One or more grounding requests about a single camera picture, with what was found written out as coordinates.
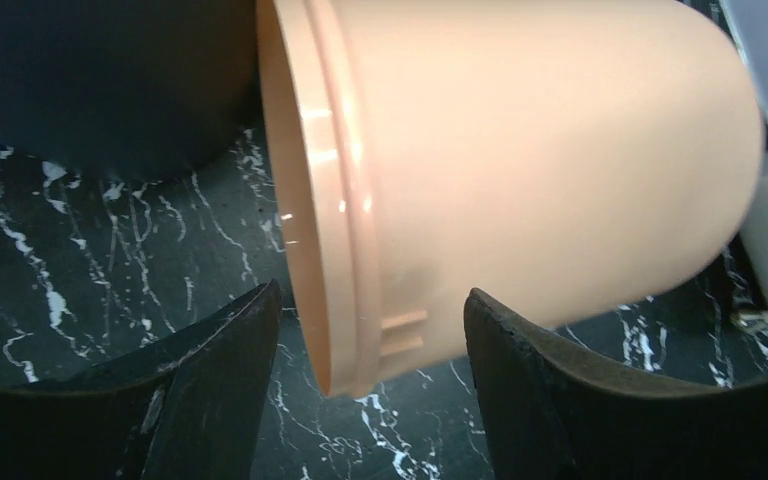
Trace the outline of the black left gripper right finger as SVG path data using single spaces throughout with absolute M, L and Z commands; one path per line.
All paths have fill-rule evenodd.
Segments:
M 722 388 L 651 374 L 480 289 L 464 329 L 499 479 L 768 479 L 768 378 Z

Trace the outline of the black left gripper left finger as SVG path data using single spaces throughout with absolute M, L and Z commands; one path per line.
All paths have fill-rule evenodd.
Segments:
M 282 313 L 276 281 L 66 380 L 0 388 L 0 479 L 247 479 Z

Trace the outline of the orange plastic bucket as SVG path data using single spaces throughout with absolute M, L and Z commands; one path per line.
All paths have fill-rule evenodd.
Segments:
M 741 225 L 763 116 L 678 1 L 260 1 L 268 155 L 329 397 L 460 356 L 479 288 L 555 327 L 668 291 Z

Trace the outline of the dark navy plastic bucket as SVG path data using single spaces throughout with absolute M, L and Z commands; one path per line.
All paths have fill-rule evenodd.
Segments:
M 0 143 L 86 176 L 222 155 L 256 89 L 251 1 L 0 1 Z

